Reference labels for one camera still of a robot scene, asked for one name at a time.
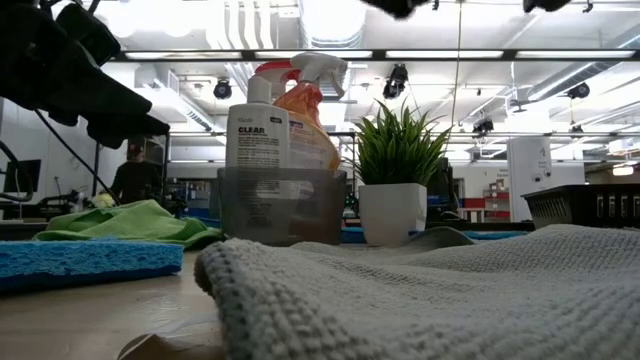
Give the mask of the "light blue sponge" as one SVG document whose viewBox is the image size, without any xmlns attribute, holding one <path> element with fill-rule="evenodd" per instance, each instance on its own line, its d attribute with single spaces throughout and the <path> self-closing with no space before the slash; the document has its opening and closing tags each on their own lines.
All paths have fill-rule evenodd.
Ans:
<svg viewBox="0 0 640 360">
<path fill-rule="evenodd" d="M 170 276 L 184 247 L 124 240 L 0 241 L 0 296 Z"/>
</svg>

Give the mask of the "black mesh basket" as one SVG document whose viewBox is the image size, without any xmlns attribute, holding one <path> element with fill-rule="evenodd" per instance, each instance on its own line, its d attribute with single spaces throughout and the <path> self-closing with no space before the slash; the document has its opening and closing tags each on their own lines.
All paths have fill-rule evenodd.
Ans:
<svg viewBox="0 0 640 360">
<path fill-rule="evenodd" d="M 640 184 L 563 185 L 522 198 L 537 229 L 555 224 L 640 229 Z"/>
</svg>

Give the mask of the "grey translucent caddy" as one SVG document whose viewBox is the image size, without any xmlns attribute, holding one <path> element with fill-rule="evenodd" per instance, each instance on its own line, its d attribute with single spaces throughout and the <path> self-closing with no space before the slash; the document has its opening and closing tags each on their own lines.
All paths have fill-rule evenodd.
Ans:
<svg viewBox="0 0 640 360">
<path fill-rule="evenodd" d="M 341 240 L 347 174 L 341 170 L 217 170 L 220 224 L 228 238 L 269 246 Z"/>
</svg>

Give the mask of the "black computer monitor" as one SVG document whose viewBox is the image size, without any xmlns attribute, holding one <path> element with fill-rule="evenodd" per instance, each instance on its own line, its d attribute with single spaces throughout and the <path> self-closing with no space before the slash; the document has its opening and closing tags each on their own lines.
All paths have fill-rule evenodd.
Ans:
<svg viewBox="0 0 640 360">
<path fill-rule="evenodd" d="M 5 171 L 5 180 L 3 185 L 4 192 L 27 192 L 27 186 L 31 185 L 33 192 L 38 191 L 40 170 L 42 161 L 21 160 L 20 166 L 9 162 Z"/>
</svg>

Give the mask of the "green plant white pot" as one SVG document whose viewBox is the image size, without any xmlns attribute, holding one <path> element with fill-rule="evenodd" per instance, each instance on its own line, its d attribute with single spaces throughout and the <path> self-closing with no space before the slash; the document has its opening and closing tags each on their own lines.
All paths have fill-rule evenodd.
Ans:
<svg viewBox="0 0 640 360">
<path fill-rule="evenodd" d="M 355 175 L 359 218 L 366 243 L 395 247 L 425 229 L 427 185 L 436 172 L 450 131 L 433 135 L 430 119 L 403 105 L 397 112 L 384 103 L 374 118 L 357 125 Z"/>
</svg>

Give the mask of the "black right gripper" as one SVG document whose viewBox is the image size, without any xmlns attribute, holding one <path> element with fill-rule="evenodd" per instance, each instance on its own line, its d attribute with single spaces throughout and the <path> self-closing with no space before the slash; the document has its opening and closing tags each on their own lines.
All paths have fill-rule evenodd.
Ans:
<svg viewBox="0 0 640 360">
<path fill-rule="evenodd" d="M 545 12 L 555 12 L 571 0 L 522 0 L 522 7 L 525 13 L 531 13 L 536 9 L 544 10 Z"/>
</svg>

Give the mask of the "grey knit cloth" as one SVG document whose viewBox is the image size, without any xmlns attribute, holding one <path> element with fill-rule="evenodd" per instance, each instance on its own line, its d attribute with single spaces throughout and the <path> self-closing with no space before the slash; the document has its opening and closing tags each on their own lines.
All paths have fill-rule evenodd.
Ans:
<svg viewBox="0 0 640 360">
<path fill-rule="evenodd" d="M 230 360 L 640 360 L 640 230 L 397 248 L 232 239 L 194 275 Z"/>
</svg>

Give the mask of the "white tall cabinet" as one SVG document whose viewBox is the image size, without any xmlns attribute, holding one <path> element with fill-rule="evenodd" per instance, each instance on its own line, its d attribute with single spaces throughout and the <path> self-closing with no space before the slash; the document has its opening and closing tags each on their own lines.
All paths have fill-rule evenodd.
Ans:
<svg viewBox="0 0 640 360">
<path fill-rule="evenodd" d="M 524 195 L 551 185 L 550 139 L 542 136 L 511 138 L 507 142 L 510 220 L 531 220 Z"/>
</svg>

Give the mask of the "silver ribbed air duct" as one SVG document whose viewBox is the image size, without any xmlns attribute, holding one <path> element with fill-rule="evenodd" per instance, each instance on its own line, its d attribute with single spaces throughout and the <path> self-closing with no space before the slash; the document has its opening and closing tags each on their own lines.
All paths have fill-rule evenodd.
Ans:
<svg viewBox="0 0 640 360">
<path fill-rule="evenodd" d="M 300 44 L 341 58 L 360 59 L 365 51 L 366 6 L 360 0 L 298 0 Z"/>
</svg>

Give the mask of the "person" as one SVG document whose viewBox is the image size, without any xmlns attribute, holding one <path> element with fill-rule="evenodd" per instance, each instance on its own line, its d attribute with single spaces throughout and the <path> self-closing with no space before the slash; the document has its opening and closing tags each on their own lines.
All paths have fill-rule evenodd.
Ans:
<svg viewBox="0 0 640 360">
<path fill-rule="evenodd" d="M 120 204 L 146 200 L 160 194 L 159 170 L 156 165 L 145 161 L 141 145 L 128 145 L 127 161 L 117 168 L 111 191 Z"/>
</svg>

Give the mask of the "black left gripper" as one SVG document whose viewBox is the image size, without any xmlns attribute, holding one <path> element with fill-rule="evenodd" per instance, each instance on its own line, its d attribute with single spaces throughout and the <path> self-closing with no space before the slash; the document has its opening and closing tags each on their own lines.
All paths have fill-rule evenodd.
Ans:
<svg viewBox="0 0 640 360">
<path fill-rule="evenodd" d="M 44 110 L 54 121 L 78 124 L 78 116 L 46 103 L 45 81 L 62 48 L 52 6 L 62 0 L 0 0 L 0 97 L 27 110 Z M 148 115 L 152 103 L 89 62 L 73 65 L 73 111 L 91 115 L 87 133 L 118 149 L 125 140 L 167 135 L 170 126 Z"/>
</svg>

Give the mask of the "orange spray bottle white trigger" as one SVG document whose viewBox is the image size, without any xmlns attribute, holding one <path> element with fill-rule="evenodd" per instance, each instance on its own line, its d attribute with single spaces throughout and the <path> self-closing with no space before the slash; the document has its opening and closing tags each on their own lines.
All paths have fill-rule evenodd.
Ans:
<svg viewBox="0 0 640 360">
<path fill-rule="evenodd" d="M 341 158 L 320 122 L 323 101 L 321 83 L 331 84 L 338 97 L 348 68 L 339 57 L 304 52 L 290 60 L 299 71 L 297 84 L 275 104 L 289 113 L 289 160 L 282 177 L 289 187 L 292 205 L 289 223 L 295 242 L 337 245 L 346 192 Z"/>
</svg>

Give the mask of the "red storage shelf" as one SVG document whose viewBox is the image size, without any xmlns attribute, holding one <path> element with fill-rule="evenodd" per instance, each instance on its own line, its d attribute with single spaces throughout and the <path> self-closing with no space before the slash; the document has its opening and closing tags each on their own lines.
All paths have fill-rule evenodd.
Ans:
<svg viewBox="0 0 640 360">
<path fill-rule="evenodd" d="M 473 223 L 509 222 L 509 192 L 485 190 L 482 197 L 463 198 L 459 214 Z"/>
</svg>

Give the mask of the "black background metal frame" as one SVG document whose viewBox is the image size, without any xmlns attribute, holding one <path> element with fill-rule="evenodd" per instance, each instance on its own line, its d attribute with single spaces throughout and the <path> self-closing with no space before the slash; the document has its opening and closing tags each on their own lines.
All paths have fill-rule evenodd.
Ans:
<svg viewBox="0 0 640 360">
<path fill-rule="evenodd" d="M 226 135 L 225 132 L 170 132 L 167 135 L 167 139 L 171 137 L 178 138 L 215 138 L 220 140 Z M 512 138 L 533 138 L 533 137 L 545 137 L 545 138 L 566 138 L 568 144 L 577 143 L 579 139 L 584 142 L 593 141 L 595 138 L 633 138 L 640 137 L 640 131 L 634 132 L 630 129 L 626 131 L 617 129 L 607 132 L 485 132 L 485 133 L 472 133 L 472 132 L 448 132 L 448 139 L 471 139 L 479 140 L 483 138 L 497 138 L 498 140 L 512 139 Z M 94 150 L 93 162 L 88 165 L 88 170 L 93 175 L 93 194 L 97 193 L 97 185 L 105 186 L 105 184 L 99 180 L 99 159 L 100 159 L 101 145 L 96 144 Z"/>
</svg>

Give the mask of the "green cloth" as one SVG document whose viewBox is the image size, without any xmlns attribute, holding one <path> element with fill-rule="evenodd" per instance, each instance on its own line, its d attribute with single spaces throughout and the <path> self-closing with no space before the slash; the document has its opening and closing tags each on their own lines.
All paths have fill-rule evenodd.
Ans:
<svg viewBox="0 0 640 360">
<path fill-rule="evenodd" d="M 223 235 L 199 219 L 176 218 L 155 200 L 144 200 L 57 216 L 34 236 L 38 241 L 106 239 L 175 244 L 189 249 L 222 240 Z"/>
</svg>

